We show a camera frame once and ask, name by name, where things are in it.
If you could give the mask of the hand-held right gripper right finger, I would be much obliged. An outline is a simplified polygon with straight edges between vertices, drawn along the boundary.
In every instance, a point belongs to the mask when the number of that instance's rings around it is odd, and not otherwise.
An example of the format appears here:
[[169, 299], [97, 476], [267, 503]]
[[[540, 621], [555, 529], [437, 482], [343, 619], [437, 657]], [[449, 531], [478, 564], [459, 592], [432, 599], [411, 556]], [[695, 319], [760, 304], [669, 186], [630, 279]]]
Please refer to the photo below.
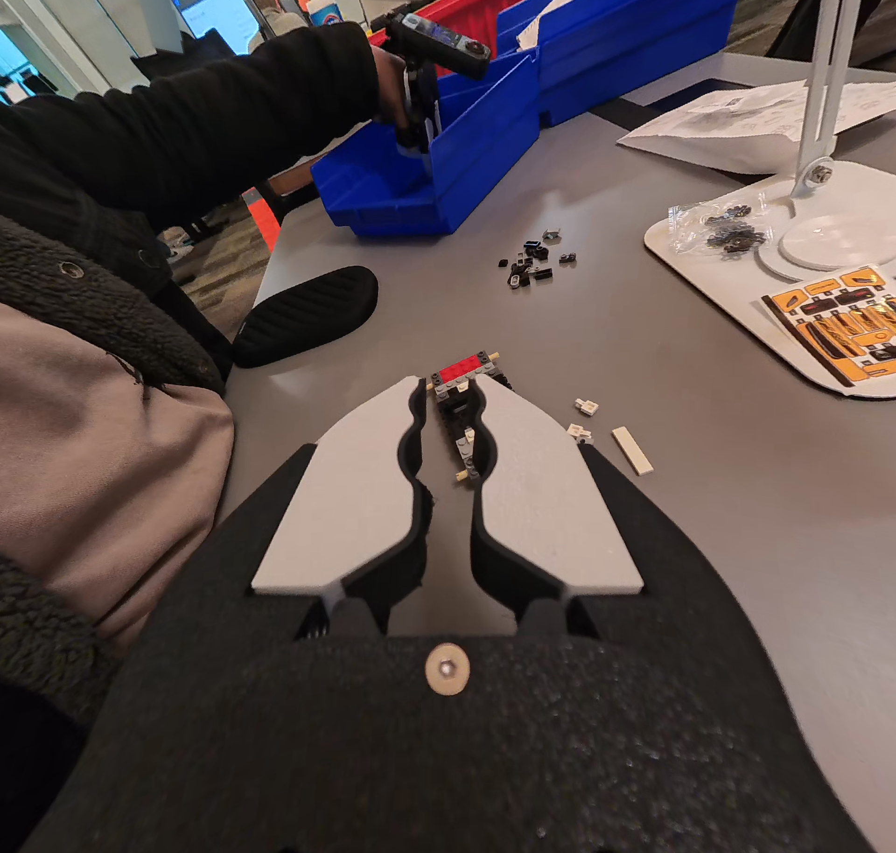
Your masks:
[[588, 466], [596, 455], [493, 377], [470, 382], [476, 584], [521, 622], [537, 601], [634, 597], [644, 579]]

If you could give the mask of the white printed paper bag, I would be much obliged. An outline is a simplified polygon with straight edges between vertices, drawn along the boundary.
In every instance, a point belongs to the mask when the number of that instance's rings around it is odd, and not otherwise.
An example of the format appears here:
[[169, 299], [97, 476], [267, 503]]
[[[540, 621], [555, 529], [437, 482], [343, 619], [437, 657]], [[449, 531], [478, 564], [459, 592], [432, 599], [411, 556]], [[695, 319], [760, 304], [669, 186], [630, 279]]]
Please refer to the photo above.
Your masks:
[[803, 80], [715, 91], [649, 121], [618, 144], [734, 174], [792, 174], [807, 94]]

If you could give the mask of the grey desk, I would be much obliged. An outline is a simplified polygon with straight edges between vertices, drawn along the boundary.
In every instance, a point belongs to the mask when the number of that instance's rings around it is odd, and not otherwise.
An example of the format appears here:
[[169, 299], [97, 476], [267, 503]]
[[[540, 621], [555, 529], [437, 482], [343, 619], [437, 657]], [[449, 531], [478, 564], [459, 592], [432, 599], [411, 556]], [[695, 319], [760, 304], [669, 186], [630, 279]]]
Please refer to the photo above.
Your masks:
[[[835, 792], [894, 851], [894, 402], [804, 382], [643, 244], [676, 203], [743, 179], [617, 145], [701, 84], [765, 85], [800, 63], [716, 54], [544, 130], [454, 234], [367, 240], [319, 200], [283, 220], [258, 299], [343, 265], [379, 280], [358, 331], [236, 371], [238, 426], [220, 516], [302, 444], [409, 375], [498, 352], [512, 387], [595, 447], [700, 547], [747, 613]], [[577, 269], [511, 292], [497, 258], [563, 227]], [[611, 431], [654, 466], [635, 474]]]

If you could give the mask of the clear bag of black gears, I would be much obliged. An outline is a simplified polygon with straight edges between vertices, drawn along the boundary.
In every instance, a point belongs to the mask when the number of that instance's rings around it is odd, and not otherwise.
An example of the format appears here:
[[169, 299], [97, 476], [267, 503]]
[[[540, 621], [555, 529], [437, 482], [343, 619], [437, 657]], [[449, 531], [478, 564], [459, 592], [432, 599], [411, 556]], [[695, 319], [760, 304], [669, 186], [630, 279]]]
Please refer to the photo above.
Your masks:
[[749, 203], [692, 203], [667, 211], [668, 243], [676, 254], [740, 257], [773, 241], [761, 206]]

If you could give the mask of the brick car chassis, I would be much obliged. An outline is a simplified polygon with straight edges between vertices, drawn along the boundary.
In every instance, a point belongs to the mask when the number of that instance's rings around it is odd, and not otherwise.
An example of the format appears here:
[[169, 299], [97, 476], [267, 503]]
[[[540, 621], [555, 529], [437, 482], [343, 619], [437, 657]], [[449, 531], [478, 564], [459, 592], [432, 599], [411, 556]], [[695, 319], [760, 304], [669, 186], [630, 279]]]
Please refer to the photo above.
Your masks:
[[512, 390], [503, 369], [498, 366], [499, 353], [481, 350], [430, 375], [427, 391], [431, 393], [443, 429], [457, 450], [462, 469], [456, 474], [460, 484], [478, 477], [473, 454], [475, 430], [469, 412], [469, 384], [471, 379], [486, 376]]

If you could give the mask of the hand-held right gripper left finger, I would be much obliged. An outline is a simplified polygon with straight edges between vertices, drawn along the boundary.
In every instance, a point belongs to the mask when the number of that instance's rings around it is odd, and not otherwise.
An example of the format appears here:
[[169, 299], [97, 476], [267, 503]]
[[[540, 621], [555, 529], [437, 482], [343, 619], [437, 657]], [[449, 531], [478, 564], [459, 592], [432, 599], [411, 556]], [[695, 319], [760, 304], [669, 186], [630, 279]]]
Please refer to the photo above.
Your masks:
[[385, 634], [420, 587], [434, 501], [419, 479], [427, 382], [405, 377], [337, 421], [308, 455], [251, 582], [260, 596], [363, 601]]

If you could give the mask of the white book stand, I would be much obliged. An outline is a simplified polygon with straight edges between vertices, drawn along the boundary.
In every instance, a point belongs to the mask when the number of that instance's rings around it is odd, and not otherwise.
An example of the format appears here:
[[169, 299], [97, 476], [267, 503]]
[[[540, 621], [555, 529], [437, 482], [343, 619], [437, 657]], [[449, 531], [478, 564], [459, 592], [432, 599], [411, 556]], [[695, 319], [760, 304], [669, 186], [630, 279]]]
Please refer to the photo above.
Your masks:
[[620, 140], [752, 144], [778, 174], [671, 207], [645, 246], [813, 384], [893, 400], [894, 172], [834, 158], [839, 132], [894, 115], [894, 83], [847, 83], [861, 0], [821, 0], [806, 81], [699, 98]]

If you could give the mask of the small brick pieces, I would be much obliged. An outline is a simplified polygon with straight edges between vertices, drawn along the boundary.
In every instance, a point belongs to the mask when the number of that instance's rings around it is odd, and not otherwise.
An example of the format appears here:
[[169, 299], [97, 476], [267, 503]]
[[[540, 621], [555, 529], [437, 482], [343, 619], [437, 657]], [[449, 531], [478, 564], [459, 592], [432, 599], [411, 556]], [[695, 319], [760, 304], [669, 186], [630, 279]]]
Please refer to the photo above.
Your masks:
[[498, 257], [497, 268], [509, 291], [547, 286], [556, 276], [577, 269], [579, 255], [564, 241], [563, 227], [552, 223], [540, 234], [524, 240], [516, 254]]

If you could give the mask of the person's left hand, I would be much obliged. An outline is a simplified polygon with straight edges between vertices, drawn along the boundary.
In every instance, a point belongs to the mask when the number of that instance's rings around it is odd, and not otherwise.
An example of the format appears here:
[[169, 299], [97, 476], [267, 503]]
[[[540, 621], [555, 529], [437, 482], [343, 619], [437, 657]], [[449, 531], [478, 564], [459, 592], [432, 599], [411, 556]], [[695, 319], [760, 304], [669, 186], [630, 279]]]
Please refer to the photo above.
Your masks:
[[407, 129], [409, 120], [405, 109], [404, 75], [406, 63], [395, 54], [372, 46], [378, 83], [376, 118], [397, 129]]

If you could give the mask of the lit computer screen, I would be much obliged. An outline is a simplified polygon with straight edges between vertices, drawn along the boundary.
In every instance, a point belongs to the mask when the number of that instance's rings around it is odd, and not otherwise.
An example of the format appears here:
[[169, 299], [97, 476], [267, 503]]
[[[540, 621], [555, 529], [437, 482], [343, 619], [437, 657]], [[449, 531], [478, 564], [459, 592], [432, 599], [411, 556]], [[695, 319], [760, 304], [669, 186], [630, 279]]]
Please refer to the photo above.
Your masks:
[[248, 53], [259, 25], [244, 0], [171, 0], [192, 36], [198, 40], [216, 30], [236, 55]]

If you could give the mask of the person's left forearm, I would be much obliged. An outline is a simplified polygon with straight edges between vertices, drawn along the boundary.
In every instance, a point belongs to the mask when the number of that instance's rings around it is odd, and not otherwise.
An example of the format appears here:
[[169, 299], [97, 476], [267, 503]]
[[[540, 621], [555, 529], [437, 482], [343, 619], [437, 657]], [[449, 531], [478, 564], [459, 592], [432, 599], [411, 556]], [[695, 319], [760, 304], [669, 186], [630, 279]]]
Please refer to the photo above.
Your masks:
[[2, 194], [80, 192], [155, 231], [204, 215], [376, 119], [370, 41], [355, 23], [299, 29], [129, 93], [2, 108]]

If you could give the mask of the person's clothed torso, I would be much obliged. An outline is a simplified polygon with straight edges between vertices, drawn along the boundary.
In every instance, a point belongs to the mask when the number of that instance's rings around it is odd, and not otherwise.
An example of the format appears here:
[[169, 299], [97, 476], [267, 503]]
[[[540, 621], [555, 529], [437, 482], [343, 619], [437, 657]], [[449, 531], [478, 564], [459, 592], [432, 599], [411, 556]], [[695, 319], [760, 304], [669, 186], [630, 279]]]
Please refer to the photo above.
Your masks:
[[1, 836], [69, 778], [230, 466], [218, 367], [142, 291], [2, 219]]

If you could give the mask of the orange sticker sheet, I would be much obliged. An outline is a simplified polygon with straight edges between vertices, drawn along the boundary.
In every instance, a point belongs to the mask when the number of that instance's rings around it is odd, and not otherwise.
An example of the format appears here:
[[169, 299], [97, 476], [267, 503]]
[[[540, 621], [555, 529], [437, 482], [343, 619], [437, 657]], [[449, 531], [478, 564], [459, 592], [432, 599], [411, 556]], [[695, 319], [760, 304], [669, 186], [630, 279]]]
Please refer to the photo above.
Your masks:
[[894, 398], [894, 277], [877, 265], [801, 281], [760, 303], [834, 389]]

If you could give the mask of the white long flat tile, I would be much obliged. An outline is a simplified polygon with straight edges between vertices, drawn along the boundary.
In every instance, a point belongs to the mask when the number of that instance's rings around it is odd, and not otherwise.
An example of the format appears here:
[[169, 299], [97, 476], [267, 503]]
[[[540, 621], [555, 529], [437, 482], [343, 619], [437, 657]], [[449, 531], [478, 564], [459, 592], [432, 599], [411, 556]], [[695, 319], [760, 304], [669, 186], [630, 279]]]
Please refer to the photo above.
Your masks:
[[627, 427], [614, 428], [611, 435], [637, 476], [643, 477], [654, 472], [654, 466]]

